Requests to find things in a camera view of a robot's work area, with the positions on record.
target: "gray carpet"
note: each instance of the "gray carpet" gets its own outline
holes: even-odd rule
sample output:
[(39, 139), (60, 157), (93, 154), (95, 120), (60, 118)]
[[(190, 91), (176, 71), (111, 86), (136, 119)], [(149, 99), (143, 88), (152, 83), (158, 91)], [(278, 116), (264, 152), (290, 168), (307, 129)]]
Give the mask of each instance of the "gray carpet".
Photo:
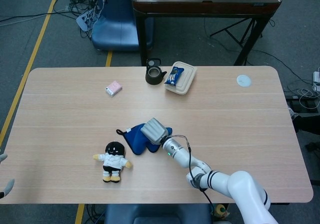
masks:
[[(0, 19), (5, 16), (46, 13), (51, 0), (0, 0)], [(69, 0), (60, 0), (57, 10), (64, 9)], [(311, 79), (320, 66), (320, 0), (283, 0), (272, 18), (275, 27), (268, 24), (254, 49), (268, 52), (287, 64), (303, 79)], [(28, 64), (44, 17), (28, 22), (0, 26), (0, 127), (18, 89)], [(170, 66), (183, 61), (195, 66), (231, 66), (240, 48), (225, 33), (209, 39), (212, 33), (237, 21), (218, 18), (157, 18), (155, 44), (150, 57), (161, 58)], [(240, 36), (245, 23), (231, 29)], [(94, 49), (92, 43), (81, 38), (74, 20), (52, 15), (45, 31), (32, 68), (38, 67), (103, 67), (107, 53)], [(252, 51), (249, 61), (253, 65), (270, 65), (278, 71), (283, 88), (297, 78), (282, 63), (271, 56)], [(138, 52), (114, 52), (111, 66), (139, 66)], [(296, 83), (293, 87), (304, 87)], [(7, 138), (2, 144), (6, 147)], [(304, 145), (318, 141), (319, 137), (306, 132), (298, 133), (305, 164), (312, 179), (320, 179), (320, 162)], [(309, 203), (272, 206), (270, 211), (279, 223), (319, 223), (320, 189), (314, 187), (314, 197)], [(235, 205), (230, 207), (230, 220), (243, 223)], [(1, 224), (74, 223), (77, 205), (0, 205)]]

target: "white disc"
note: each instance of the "white disc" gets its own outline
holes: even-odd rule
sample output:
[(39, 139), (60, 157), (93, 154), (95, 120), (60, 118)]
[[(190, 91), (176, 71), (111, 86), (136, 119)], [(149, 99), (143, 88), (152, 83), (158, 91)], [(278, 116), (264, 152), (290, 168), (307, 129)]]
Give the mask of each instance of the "white disc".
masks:
[(239, 84), (239, 86), (247, 88), (251, 86), (251, 79), (247, 75), (239, 75), (236, 78), (236, 82)]

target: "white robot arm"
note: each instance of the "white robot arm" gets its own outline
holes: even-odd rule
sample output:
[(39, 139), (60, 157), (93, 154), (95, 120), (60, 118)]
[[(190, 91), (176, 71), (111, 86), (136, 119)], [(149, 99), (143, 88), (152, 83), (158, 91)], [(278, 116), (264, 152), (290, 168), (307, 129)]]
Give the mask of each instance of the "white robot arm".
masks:
[(268, 211), (271, 202), (267, 192), (248, 172), (237, 171), (227, 175), (211, 170), (209, 165), (191, 155), (187, 139), (189, 151), (168, 136), (167, 129), (155, 118), (149, 120), (141, 131), (154, 145), (162, 145), (181, 167), (193, 167), (186, 175), (187, 181), (193, 187), (200, 190), (210, 188), (234, 199), (245, 224), (278, 224)]

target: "blue snack package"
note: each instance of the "blue snack package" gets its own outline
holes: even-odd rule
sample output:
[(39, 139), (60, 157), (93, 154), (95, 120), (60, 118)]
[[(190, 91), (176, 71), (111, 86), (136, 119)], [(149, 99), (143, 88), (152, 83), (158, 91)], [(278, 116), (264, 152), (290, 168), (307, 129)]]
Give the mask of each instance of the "blue snack package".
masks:
[(184, 68), (174, 66), (164, 84), (175, 86), (184, 70)]

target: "blue oven mitt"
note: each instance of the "blue oven mitt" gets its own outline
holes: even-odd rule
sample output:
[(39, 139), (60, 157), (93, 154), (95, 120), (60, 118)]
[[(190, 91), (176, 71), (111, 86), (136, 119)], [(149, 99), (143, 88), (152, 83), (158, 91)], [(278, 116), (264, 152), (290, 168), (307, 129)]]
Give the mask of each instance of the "blue oven mitt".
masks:
[[(136, 125), (131, 129), (127, 129), (127, 131), (121, 131), (119, 129), (116, 130), (116, 133), (123, 136), (126, 143), (128, 143), (132, 152), (135, 155), (141, 155), (145, 149), (147, 148), (150, 152), (155, 153), (158, 151), (160, 145), (153, 145), (149, 139), (142, 133), (141, 128), (145, 125), (142, 123), (140, 125)], [(169, 135), (172, 134), (172, 128), (167, 127)]]

